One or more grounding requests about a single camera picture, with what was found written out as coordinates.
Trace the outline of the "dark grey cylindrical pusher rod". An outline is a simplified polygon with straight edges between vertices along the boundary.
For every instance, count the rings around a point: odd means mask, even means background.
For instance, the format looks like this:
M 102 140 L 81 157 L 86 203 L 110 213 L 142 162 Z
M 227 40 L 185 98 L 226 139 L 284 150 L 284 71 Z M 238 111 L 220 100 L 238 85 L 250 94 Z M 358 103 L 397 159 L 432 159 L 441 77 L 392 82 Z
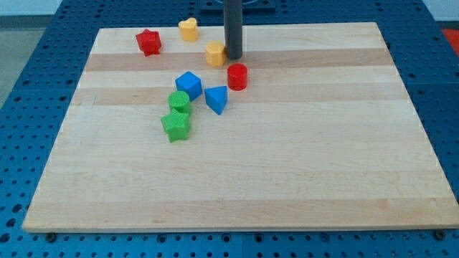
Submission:
M 224 0 L 224 38 L 227 57 L 242 57 L 242 0 Z

